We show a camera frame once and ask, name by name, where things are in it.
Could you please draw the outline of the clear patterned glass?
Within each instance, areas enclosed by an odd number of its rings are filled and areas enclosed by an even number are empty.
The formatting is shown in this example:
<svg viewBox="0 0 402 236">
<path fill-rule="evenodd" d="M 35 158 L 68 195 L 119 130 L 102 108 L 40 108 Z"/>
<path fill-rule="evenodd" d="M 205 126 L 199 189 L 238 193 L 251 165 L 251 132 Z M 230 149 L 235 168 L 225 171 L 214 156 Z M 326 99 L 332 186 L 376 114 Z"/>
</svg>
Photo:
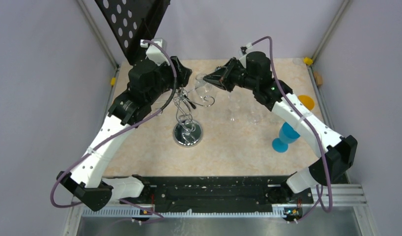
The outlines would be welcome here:
<svg viewBox="0 0 402 236">
<path fill-rule="evenodd" d="M 200 73 L 195 77 L 195 91 L 202 103 L 213 104 L 217 90 L 212 84 L 204 80 L 205 75 L 206 74 Z"/>
</svg>

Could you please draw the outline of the clear smooth wine glass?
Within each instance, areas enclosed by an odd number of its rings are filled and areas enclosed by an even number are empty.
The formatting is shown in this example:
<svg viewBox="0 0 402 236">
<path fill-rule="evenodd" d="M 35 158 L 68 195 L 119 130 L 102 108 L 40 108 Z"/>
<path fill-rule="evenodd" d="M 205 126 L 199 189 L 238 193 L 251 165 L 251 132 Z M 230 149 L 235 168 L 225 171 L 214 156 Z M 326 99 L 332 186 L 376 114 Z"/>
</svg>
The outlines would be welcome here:
<svg viewBox="0 0 402 236">
<path fill-rule="evenodd" d="M 228 109 L 230 111 L 230 121 L 236 121 L 236 115 L 240 109 L 240 102 L 241 102 L 241 93 L 234 91 L 229 94 Z"/>
</svg>

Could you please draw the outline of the clear wine glass front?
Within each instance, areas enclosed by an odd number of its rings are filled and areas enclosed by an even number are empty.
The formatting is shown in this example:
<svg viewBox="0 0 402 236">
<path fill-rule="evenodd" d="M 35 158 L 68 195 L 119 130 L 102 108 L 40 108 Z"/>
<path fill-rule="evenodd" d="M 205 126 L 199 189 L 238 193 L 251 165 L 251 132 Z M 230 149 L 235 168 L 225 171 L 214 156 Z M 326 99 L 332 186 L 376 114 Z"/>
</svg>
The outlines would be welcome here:
<svg viewBox="0 0 402 236">
<path fill-rule="evenodd" d="M 261 111 L 256 102 L 251 102 L 249 104 L 247 120 L 251 124 L 259 124 L 261 122 Z"/>
</svg>

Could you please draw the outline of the blue wine glass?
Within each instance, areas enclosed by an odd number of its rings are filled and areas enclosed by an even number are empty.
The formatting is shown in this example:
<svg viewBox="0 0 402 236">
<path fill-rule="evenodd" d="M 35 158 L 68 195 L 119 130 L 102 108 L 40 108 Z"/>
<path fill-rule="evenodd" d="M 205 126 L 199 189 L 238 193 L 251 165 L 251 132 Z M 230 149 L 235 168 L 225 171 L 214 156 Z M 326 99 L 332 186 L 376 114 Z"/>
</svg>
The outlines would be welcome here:
<svg viewBox="0 0 402 236">
<path fill-rule="evenodd" d="M 272 147 L 276 152 L 284 153 L 288 150 L 289 144 L 294 143 L 299 137 L 300 134 L 287 122 L 284 122 L 279 131 L 278 138 L 272 141 Z"/>
</svg>

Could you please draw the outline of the yellow wine glass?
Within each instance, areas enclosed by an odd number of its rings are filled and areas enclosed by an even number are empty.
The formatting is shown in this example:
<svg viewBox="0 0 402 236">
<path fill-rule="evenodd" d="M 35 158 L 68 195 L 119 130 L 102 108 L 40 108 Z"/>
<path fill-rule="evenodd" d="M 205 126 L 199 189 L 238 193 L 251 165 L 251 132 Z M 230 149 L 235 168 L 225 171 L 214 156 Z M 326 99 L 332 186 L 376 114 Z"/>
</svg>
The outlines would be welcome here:
<svg viewBox="0 0 402 236">
<path fill-rule="evenodd" d="M 315 107 L 314 100 L 307 95 L 299 95 L 298 99 L 310 111 Z"/>
</svg>

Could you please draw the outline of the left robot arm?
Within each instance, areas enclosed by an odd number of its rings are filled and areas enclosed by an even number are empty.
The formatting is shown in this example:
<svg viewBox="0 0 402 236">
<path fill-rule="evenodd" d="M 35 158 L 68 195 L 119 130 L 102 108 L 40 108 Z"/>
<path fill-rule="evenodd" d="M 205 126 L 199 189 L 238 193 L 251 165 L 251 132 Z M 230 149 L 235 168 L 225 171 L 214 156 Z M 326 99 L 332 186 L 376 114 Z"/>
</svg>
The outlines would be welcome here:
<svg viewBox="0 0 402 236">
<path fill-rule="evenodd" d="M 97 136 L 78 161 L 57 175 L 56 184 L 93 211 L 124 198 L 147 202 L 150 190 L 141 176 L 104 178 L 104 172 L 125 139 L 138 126 L 160 114 L 171 99 L 153 112 L 151 106 L 155 101 L 167 91 L 175 93 L 176 89 L 187 86 L 191 74 L 192 70 L 177 56 L 162 63 L 145 58 L 134 64 L 127 89 L 115 98 Z"/>
</svg>

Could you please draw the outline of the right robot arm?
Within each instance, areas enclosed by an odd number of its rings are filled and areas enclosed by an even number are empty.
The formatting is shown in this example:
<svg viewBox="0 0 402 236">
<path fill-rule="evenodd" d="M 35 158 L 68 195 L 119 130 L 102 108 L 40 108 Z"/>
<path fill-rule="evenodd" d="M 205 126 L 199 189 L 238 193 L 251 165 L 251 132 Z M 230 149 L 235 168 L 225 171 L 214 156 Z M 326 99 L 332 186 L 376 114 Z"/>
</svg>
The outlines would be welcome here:
<svg viewBox="0 0 402 236">
<path fill-rule="evenodd" d="M 243 59 L 231 58 L 204 81 L 232 92 L 235 87 L 251 90 L 255 100 L 290 125 L 314 150 L 318 160 L 292 174 L 281 185 L 281 197 L 295 202 L 301 191 L 325 186 L 332 199 L 331 184 L 348 170 L 354 161 L 358 142 L 343 136 L 317 118 L 293 90 L 274 73 L 274 62 L 263 52 L 251 52 Z"/>
</svg>

